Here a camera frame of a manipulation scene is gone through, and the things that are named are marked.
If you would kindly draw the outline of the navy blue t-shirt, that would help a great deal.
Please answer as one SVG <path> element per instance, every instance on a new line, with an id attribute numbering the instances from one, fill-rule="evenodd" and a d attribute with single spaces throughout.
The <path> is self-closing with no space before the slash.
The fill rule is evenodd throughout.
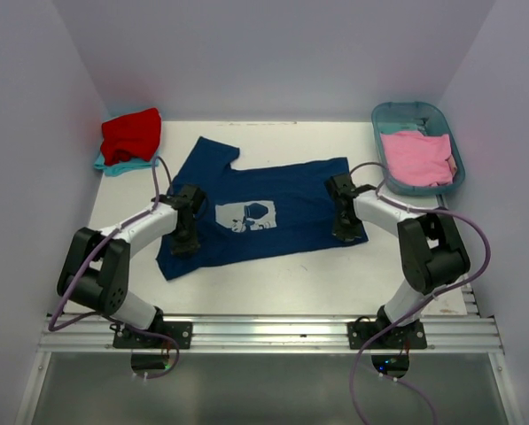
<path id="1" fill-rule="evenodd" d="M 166 280 L 201 267 L 343 246 L 332 234 L 336 207 L 324 186 L 349 170 L 346 158 L 237 170 L 240 150 L 200 137 L 174 178 L 175 189 L 198 185 L 208 202 L 197 222 L 199 250 L 171 252 L 163 237 L 157 263 Z"/>

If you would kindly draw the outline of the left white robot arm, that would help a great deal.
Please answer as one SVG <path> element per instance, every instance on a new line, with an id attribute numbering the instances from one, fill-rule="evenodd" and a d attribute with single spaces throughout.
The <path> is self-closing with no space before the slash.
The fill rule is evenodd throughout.
<path id="1" fill-rule="evenodd" d="M 176 195 L 158 194 L 138 214 L 114 226 L 79 229 L 58 278 L 61 296 L 50 330 L 66 302 L 122 323 L 144 347 L 159 345 L 167 333 L 163 312 L 128 289 L 130 260 L 155 240 L 168 236 L 170 253 L 188 257 L 199 249 L 196 215 L 206 201 L 198 186 L 185 185 Z"/>

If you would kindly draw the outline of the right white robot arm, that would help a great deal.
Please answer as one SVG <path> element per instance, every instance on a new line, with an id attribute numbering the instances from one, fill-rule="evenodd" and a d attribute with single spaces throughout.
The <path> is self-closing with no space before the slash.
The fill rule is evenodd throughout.
<path id="1" fill-rule="evenodd" d="M 332 234 L 338 240 L 351 243 L 365 236 L 365 221 L 398 239 L 404 281 L 374 321 L 358 319 L 353 329 L 361 338 L 376 336 L 383 346 L 395 347 L 414 331 L 420 303 L 469 271 L 471 263 L 455 221 L 435 210 L 393 206 L 374 186 L 355 186 L 349 174 L 330 177 L 325 188 L 336 208 Z"/>

